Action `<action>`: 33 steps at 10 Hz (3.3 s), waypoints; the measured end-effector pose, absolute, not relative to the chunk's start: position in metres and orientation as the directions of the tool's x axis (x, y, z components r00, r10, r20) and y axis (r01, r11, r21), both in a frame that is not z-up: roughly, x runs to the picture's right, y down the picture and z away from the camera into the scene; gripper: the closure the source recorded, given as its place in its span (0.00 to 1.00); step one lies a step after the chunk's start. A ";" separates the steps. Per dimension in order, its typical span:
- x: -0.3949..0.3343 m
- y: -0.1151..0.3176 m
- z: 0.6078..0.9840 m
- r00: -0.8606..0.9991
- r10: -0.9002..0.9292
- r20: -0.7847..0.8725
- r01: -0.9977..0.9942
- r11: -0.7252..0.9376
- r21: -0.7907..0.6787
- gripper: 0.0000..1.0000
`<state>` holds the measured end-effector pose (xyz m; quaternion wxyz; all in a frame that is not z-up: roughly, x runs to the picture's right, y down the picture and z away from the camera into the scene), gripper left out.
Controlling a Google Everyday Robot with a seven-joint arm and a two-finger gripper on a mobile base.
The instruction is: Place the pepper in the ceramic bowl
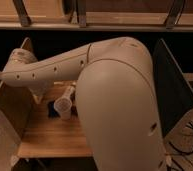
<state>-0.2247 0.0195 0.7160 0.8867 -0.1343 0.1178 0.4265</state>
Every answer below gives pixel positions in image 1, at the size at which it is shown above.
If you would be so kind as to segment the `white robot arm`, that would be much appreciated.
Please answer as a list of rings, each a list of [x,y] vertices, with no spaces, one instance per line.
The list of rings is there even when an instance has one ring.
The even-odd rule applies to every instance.
[[[17,48],[2,80],[34,94],[74,80],[79,120],[99,171],[166,171],[152,58],[140,41],[98,41],[42,61]]]

